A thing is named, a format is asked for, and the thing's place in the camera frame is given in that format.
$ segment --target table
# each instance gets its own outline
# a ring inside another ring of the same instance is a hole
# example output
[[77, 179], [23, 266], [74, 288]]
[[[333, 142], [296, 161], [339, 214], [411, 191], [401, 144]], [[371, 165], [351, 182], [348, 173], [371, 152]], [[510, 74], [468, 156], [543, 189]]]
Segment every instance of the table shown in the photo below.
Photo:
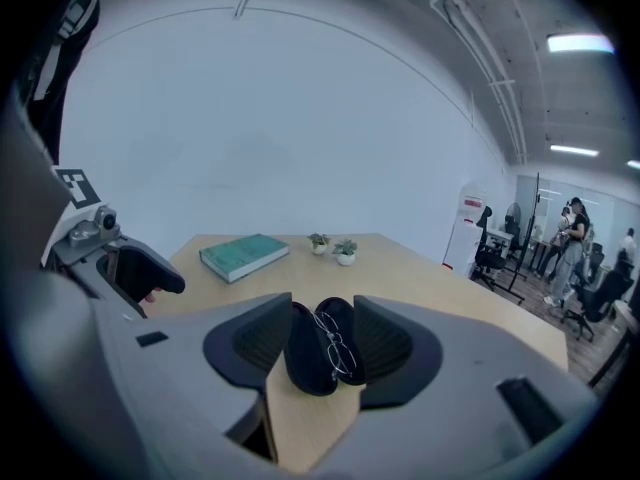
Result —
[[[329, 296], [352, 302], [356, 294], [372, 295], [495, 324], [568, 370], [563, 332], [383, 235], [341, 236], [358, 243], [350, 267], [339, 266], [328, 253], [313, 255], [304, 236], [276, 236], [289, 244], [289, 255], [228, 285], [200, 262], [198, 251], [235, 238], [193, 237], [171, 259], [186, 280], [184, 293], [157, 294], [154, 304], [143, 303], [147, 315], [185, 314], [278, 292], [292, 292], [311, 309]], [[266, 385], [278, 464], [293, 472], [310, 470], [355, 421], [361, 389], [341, 383], [331, 396], [307, 395], [289, 380], [281, 354]]]
[[631, 339], [640, 334], [640, 322], [638, 322], [638, 320], [636, 320], [636, 318], [631, 314], [631, 309], [629, 309], [627, 303], [622, 300], [617, 300], [613, 303], [613, 307], [618, 311], [618, 313], [620, 313], [620, 315], [622, 315], [626, 329], [622, 338], [620, 338], [620, 341], [616, 345], [616, 348], [613, 349], [611, 355], [589, 381], [589, 386], [591, 387], [600, 382], [600, 379], [604, 377], [607, 371], [609, 371], [609, 368], [611, 368], [613, 363], [615, 363], [618, 357], [620, 357], [620, 354], [622, 354], [622, 351], [627, 344], [631, 342]]
[[495, 242], [501, 242], [503, 244], [500, 256], [506, 258], [509, 254], [509, 246], [511, 245], [511, 240], [513, 240], [513, 235], [500, 231], [499, 229], [487, 228], [487, 238], [489, 237]]
[[542, 260], [544, 258], [545, 253], [547, 252], [547, 247], [549, 247], [549, 244], [547, 242], [545, 242], [544, 240], [540, 240], [539, 238], [530, 238], [531, 242], [535, 242], [536, 246], [533, 249], [533, 254], [531, 255], [531, 261], [529, 262], [529, 270], [533, 270], [533, 261], [536, 259], [536, 255], [538, 254], [538, 248], [542, 245], [542, 254], [540, 255], [540, 259], [538, 260], [538, 266], [536, 267], [536, 270], [540, 268], [540, 265], [542, 264]]

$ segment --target glasses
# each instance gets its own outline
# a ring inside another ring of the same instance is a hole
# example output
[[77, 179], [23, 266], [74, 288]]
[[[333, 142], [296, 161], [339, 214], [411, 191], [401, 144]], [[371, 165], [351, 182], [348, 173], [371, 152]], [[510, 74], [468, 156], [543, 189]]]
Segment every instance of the glasses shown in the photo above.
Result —
[[322, 329], [327, 338], [329, 338], [329, 346], [327, 347], [327, 355], [331, 366], [333, 366], [333, 378], [337, 377], [337, 372], [343, 375], [353, 376], [353, 371], [356, 369], [356, 359], [353, 357], [351, 350], [342, 341], [342, 335], [336, 321], [327, 313], [311, 313], [316, 325]]

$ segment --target wooden floor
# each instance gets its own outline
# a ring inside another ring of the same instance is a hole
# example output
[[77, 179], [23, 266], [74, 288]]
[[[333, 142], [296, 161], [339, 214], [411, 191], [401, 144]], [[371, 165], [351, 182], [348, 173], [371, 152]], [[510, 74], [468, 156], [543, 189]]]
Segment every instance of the wooden floor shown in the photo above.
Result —
[[[508, 266], [515, 268], [515, 264], [512, 263], [509, 263]], [[595, 331], [593, 342], [590, 342], [586, 337], [576, 340], [577, 324], [567, 320], [561, 324], [560, 317], [557, 316], [559, 315], [559, 310], [550, 311], [549, 306], [542, 301], [542, 298], [548, 294], [550, 285], [533, 277], [525, 265], [522, 266], [521, 273], [527, 276], [526, 281], [518, 276], [513, 285], [513, 291], [525, 297], [524, 302], [522, 302], [520, 306], [566, 334], [569, 371], [586, 384], [595, 375], [604, 361], [606, 361], [622, 337], [625, 329], [622, 317], [617, 315], [614, 321], [606, 318], [602, 322], [591, 324], [591, 327]], [[498, 283], [509, 286], [513, 275], [512, 272], [503, 270], [498, 274]], [[478, 280], [476, 282], [486, 287], [482, 281]], [[516, 304], [518, 303], [518, 299], [508, 292], [500, 290], [499, 288], [496, 288], [495, 292]], [[565, 307], [574, 310], [580, 309], [580, 304], [576, 301], [575, 295], [571, 297]], [[626, 351], [623, 352], [616, 363], [610, 368], [607, 375], [595, 386], [594, 392], [596, 394], [604, 396], [608, 392], [625, 360]]]

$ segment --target book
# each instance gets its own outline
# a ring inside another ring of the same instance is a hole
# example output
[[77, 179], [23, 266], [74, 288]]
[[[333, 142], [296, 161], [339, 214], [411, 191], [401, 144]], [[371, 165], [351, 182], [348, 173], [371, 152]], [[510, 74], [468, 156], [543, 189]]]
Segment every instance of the book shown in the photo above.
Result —
[[252, 235], [202, 249], [200, 260], [227, 283], [233, 283], [287, 254], [288, 244]]

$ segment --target ceiling light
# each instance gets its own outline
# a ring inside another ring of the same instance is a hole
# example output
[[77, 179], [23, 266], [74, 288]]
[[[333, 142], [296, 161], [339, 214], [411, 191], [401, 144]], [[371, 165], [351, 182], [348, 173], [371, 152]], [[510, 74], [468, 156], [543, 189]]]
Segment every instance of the ceiling light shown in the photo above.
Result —
[[568, 34], [547, 37], [550, 52], [597, 51], [613, 53], [611, 41], [600, 34]]
[[582, 149], [582, 148], [572, 148], [569, 146], [557, 146], [554, 144], [551, 146], [551, 151], [561, 151], [563, 153], [574, 153], [576, 155], [585, 155], [585, 156], [598, 156], [599, 151], [594, 151], [593, 149]]

